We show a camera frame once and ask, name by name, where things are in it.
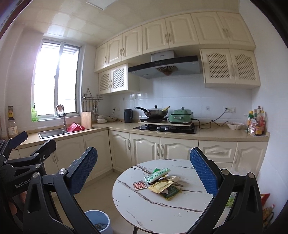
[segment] power cord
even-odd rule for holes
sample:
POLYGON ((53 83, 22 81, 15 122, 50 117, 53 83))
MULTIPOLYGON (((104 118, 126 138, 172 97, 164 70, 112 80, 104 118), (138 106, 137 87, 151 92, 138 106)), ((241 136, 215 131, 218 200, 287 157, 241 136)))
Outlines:
POLYGON ((210 127, 207 127, 207 129, 211 128, 211 123, 214 122, 216 125, 218 125, 219 127, 222 127, 225 123, 229 123, 229 121, 224 122, 222 125, 219 125, 218 123, 216 123, 215 121, 220 119, 226 112, 227 108, 225 108, 225 111, 223 112, 222 115, 220 115, 217 119, 215 120, 211 120, 209 123, 205 123, 205 124, 200 124, 200 121, 198 119, 192 119, 192 120, 197 120, 199 122, 199 129, 206 129, 206 128, 200 128, 201 125, 206 125, 206 124, 210 124, 210 127))
POLYGON ((115 108, 113 108, 113 113, 108 116, 110 119, 113 119, 113 118, 111 118, 111 116, 114 114, 114 112, 115 112, 115 108))

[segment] trash can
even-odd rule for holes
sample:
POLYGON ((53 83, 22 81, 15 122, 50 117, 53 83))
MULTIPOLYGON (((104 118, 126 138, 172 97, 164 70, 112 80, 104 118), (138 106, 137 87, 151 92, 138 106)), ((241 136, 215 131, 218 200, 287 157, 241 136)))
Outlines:
POLYGON ((107 214, 100 210, 88 210, 85 215, 89 218, 93 225, 104 224, 107 225, 103 230, 100 230, 101 234, 113 234, 113 229, 110 224, 110 219, 107 214))

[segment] metal bolt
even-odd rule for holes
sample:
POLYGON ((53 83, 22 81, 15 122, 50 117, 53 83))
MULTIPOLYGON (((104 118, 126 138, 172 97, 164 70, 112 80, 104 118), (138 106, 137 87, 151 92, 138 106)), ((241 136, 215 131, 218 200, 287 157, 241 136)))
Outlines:
POLYGON ((251 172, 248 174, 248 176, 249 176, 250 178, 252 178, 252 179, 255 177, 255 175, 254 175, 253 173, 251 173, 251 172))
POLYGON ((229 171, 226 170, 226 169, 223 169, 223 170, 221 171, 221 173, 222 173, 223 175, 228 175, 228 174, 229 174, 229 171))
POLYGON ((35 172, 32 177, 33 177, 33 178, 37 178, 39 175, 40 175, 39 172, 35 172))
POLYGON ((66 173, 66 169, 60 169, 60 170, 59 170, 59 174, 60 174, 60 175, 64 175, 65 173, 66 173))

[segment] ceiling light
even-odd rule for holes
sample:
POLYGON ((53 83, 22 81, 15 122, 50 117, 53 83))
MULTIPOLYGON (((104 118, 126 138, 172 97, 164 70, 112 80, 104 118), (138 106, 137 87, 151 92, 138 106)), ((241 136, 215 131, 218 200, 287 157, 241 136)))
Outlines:
POLYGON ((115 1, 117 0, 88 0, 87 3, 101 10, 104 10, 115 1))

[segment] ceiling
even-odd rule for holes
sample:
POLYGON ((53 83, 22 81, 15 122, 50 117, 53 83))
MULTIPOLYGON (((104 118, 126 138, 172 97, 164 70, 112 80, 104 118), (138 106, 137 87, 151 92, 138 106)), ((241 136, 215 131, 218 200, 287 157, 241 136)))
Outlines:
POLYGON ((129 28, 178 12, 239 11, 239 0, 117 0, 104 11, 87 0, 33 0, 16 23, 47 37, 100 45, 129 28))

